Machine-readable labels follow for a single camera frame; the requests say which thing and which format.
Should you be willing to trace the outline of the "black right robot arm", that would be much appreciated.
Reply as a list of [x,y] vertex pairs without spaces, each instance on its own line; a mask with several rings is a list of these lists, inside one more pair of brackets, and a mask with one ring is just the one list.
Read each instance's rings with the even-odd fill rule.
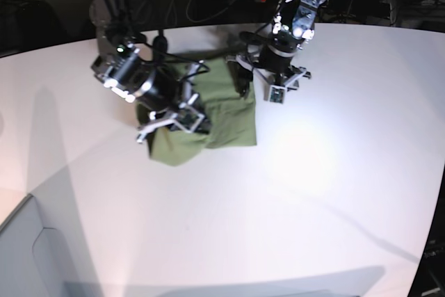
[[192,83],[210,70],[203,60],[169,53],[162,31],[148,43],[136,28],[129,0],[93,0],[91,16],[98,48],[91,65],[95,78],[124,101],[147,109],[138,143],[162,127],[187,134],[210,132],[211,121]]

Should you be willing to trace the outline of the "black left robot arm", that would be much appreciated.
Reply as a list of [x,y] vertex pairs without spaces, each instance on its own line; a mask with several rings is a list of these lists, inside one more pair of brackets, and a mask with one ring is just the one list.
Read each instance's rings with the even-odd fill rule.
[[327,0],[277,0],[271,19],[254,32],[242,31],[244,50],[226,57],[235,64],[235,87],[242,98],[250,93],[254,75],[268,89],[266,101],[282,104],[289,91],[299,89],[299,80],[312,77],[304,67],[291,62],[302,46],[312,40],[318,9]]

